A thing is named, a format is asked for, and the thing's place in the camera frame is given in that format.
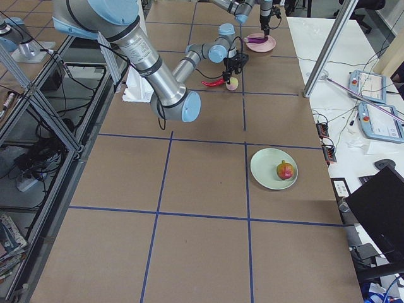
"apple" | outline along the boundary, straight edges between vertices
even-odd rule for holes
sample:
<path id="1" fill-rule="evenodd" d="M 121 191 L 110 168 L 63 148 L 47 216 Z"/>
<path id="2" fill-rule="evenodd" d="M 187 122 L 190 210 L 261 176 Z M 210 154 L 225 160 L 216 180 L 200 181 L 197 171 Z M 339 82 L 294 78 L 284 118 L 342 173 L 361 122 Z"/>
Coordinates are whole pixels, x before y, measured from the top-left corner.
<path id="1" fill-rule="evenodd" d="M 282 163 L 276 167 L 276 174 L 282 180 L 287 180 L 293 177 L 293 175 L 295 174 L 295 170 L 292 164 L 282 160 Z"/>

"computer monitor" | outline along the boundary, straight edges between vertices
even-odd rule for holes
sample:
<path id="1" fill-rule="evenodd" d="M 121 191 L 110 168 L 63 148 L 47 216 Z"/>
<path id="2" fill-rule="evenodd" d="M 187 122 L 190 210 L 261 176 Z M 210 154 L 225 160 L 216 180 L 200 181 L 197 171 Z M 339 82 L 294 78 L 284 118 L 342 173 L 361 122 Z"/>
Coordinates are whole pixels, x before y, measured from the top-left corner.
<path id="1" fill-rule="evenodd" d="M 386 166 L 346 199 L 358 222 L 390 264 L 358 275 L 377 278 L 404 272 L 404 178 Z"/>

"light green plate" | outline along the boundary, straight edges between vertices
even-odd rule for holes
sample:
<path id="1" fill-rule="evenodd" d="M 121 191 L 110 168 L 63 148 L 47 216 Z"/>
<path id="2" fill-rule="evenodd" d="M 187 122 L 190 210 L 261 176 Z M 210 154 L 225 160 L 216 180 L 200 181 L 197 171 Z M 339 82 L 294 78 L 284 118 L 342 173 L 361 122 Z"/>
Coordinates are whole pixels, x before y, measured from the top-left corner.
<path id="1" fill-rule="evenodd" d="M 282 180 L 276 174 L 276 167 L 282 160 L 293 165 L 295 174 L 287 180 Z M 252 156 L 250 168 L 254 178 L 262 186 L 270 189 L 285 189 L 292 186 L 297 179 L 297 165 L 295 160 L 282 150 L 265 148 Z"/>

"plastic chili pepper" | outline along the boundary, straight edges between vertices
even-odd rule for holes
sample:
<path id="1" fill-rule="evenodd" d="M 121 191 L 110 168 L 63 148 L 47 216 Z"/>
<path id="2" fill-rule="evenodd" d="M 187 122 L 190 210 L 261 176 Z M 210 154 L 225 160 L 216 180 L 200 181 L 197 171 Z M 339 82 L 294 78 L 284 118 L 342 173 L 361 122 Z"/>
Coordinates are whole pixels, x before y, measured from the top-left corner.
<path id="1" fill-rule="evenodd" d="M 219 85 L 225 84 L 226 81 L 223 80 L 223 78 L 221 78 L 221 79 L 216 80 L 216 81 L 214 81 L 214 82 L 205 82 L 205 81 L 202 81 L 201 83 L 202 83 L 203 85 L 206 85 L 206 86 L 209 86 L 209 87 L 214 87 L 214 86 L 219 86 Z"/>

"white table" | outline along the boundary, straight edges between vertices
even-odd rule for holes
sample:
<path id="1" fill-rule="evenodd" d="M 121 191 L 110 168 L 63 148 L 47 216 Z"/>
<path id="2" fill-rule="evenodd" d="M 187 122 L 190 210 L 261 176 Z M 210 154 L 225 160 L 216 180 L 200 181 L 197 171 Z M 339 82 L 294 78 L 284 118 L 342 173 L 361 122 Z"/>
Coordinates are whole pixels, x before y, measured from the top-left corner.
<path id="1" fill-rule="evenodd" d="M 314 61 L 318 58 L 323 48 L 333 22 L 334 20 L 330 19 L 288 18 L 296 53 L 299 57 L 300 70 L 305 83 L 314 67 Z M 356 69 L 362 70 L 364 64 L 370 58 L 375 58 L 374 55 L 374 50 L 357 22 L 349 20 L 329 61 L 363 65 L 349 66 L 329 62 L 325 70 L 327 70 L 329 78 L 347 86 L 350 77 L 349 72 Z M 371 71 L 375 63 L 376 61 L 373 61 L 368 64 L 365 70 Z M 390 79 L 388 79 L 387 84 L 392 84 Z M 389 86 L 387 91 L 397 92 L 394 85 Z M 330 138 L 335 144 L 339 141 L 336 149 L 337 163 L 331 164 L 328 169 L 331 178 L 344 177 L 349 189 L 351 192 L 354 192 L 361 186 L 359 177 L 376 174 L 378 170 L 373 163 L 384 158 L 394 160 L 396 162 L 396 170 L 401 175 L 404 175 L 404 144 L 367 139 L 363 135 L 358 119 L 355 120 L 353 126 L 350 126 L 349 122 L 355 114 L 351 109 L 354 108 L 356 100 L 349 97 L 346 91 L 341 90 L 330 82 L 319 81 L 310 96 L 310 103 L 314 111 L 325 115 L 328 120 L 346 113 L 329 123 L 328 131 Z M 404 101 L 399 95 L 388 94 L 387 104 L 394 105 L 399 111 L 404 112 Z M 324 118 L 319 117 L 319 121 L 323 122 Z M 360 225 L 357 226 L 357 232 L 362 243 L 372 243 L 380 253 L 379 249 Z M 404 297 L 404 291 L 400 289 L 400 293 L 401 297 Z"/>

